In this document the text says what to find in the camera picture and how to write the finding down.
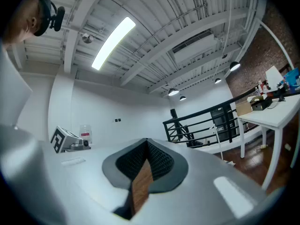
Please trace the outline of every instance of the white table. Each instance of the white table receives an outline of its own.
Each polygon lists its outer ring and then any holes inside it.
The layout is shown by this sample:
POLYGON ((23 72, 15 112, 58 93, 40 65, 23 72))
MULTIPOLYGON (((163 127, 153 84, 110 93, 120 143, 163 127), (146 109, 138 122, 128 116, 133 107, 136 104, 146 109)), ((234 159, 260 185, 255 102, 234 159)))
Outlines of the white table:
MULTIPOLYGON (((274 101, 270 108, 274 107, 277 101, 274 101)), ((267 129, 272 129, 275 131, 275 141, 271 163, 268 169, 267 176, 262 184, 263 189, 267 189, 274 175, 275 169, 277 167, 281 143, 282 143, 282 131, 287 123, 293 118, 293 116, 298 112, 299 124, 298 124, 298 137, 296 143, 296 149, 292 159, 291 167, 293 168, 300 146, 300 95, 294 95, 290 97, 285 97, 284 102, 279 102, 273 109, 264 109, 263 111, 252 111, 245 115, 238 117, 239 129, 240 129, 240 141, 241 141, 241 152, 240 157, 245 156, 245 140, 244 140, 244 128, 243 121, 251 122, 262 126, 262 143, 266 144, 267 140, 267 129)))

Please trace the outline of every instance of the black cable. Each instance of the black cable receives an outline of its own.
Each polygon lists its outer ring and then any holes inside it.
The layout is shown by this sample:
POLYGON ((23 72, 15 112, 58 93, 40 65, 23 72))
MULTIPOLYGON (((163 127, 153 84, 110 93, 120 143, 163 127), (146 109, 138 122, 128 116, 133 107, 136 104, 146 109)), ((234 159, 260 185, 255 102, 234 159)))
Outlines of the black cable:
POLYGON ((277 104, 279 103, 279 98, 277 98, 277 103, 276 103, 276 105, 274 106, 274 107, 276 107, 277 106, 277 104))

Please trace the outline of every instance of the table leg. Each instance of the table leg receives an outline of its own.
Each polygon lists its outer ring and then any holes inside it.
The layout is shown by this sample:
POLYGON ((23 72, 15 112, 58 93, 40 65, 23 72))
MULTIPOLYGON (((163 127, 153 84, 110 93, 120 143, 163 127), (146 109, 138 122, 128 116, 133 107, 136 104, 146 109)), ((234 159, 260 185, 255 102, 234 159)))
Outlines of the table leg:
POLYGON ((294 156, 292 158, 291 168, 293 168, 295 166, 297 156, 298 156, 298 153, 299 153, 299 147, 300 147, 300 110, 298 111, 298 137, 297 137, 294 156))
POLYGON ((274 139, 274 147, 273 147, 273 153, 272 153, 272 159, 271 163, 267 172, 267 176, 263 181, 262 184, 262 189, 267 190, 272 177, 275 173, 279 155, 280 155, 280 150, 281 150, 281 143, 282 143, 282 128, 276 129, 275 130, 275 139, 274 139))
POLYGON ((244 127, 243 121, 238 118, 239 129, 240 129, 240 157, 244 158, 245 156, 245 138, 244 138, 244 127))
POLYGON ((267 128, 262 126, 262 143, 267 144, 267 128))

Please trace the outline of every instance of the ceiling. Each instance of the ceiling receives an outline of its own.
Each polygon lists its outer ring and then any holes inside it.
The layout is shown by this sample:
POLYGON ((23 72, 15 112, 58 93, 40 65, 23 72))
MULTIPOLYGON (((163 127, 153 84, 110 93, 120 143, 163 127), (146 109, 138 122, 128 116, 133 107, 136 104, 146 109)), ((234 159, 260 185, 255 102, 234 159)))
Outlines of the ceiling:
MULTIPOLYGON (((26 64, 40 62, 40 66, 52 64, 53 67, 64 64, 67 73, 73 67, 77 69, 77 79, 87 79, 80 74, 90 71, 117 81, 113 83, 116 86, 136 86, 162 96, 171 86, 184 90, 211 79, 217 67, 217 75, 226 71, 240 52, 253 19, 252 11, 258 3, 258 0, 51 1, 56 7, 65 7, 63 25, 80 33, 63 28, 59 32, 48 29, 40 37, 25 40, 22 52, 26 64), (99 49, 126 16, 136 26, 101 69, 93 69, 91 64, 99 49), (213 34, 213 46, 176 62, 172 48, 205 31, 213 34), (91 34, 94 41, 84 43, 82 33, 91 34)), ((16 63, 18 59, 13 50, 8 50, 8 54, 16 63)))

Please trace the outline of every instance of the wooden floor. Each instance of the wooden floor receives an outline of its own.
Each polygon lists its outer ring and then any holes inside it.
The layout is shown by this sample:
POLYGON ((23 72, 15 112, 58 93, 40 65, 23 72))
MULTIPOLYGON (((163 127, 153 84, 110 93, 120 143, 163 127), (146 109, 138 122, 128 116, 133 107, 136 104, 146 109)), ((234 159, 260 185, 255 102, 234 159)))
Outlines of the wooden floor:
MULTIPOLYGON (((275 174, 267 189, 267 193, 271 193, 277 188, 285 186, 291 174, 290 164, 293 158, 293 152, 297 140, 298 133, 298 117, 295 116, 293 120, 284 128, 282 149, 275 174), (291 151, 284 148, 288 143, 291 146, 291 151)), ((231 149, 223 152, 224 160, 233 161, 236 169, 246 174, 248 177, 256 181, 259 185, 263 184, 266 177, 273 152, 274 132, 270 131, 267 134, 268 147, 263 150, 257 150, 257 147, 262 144, 262 138, 259 137, 245 147, 245 157, 240 158, 240 148, 231 149)), ((153 182, 151 169, 148 161, 145 162, 140 173, 133 181, 133 200, 135 212, 137 212, 148 198, 148 186, 153 182)))

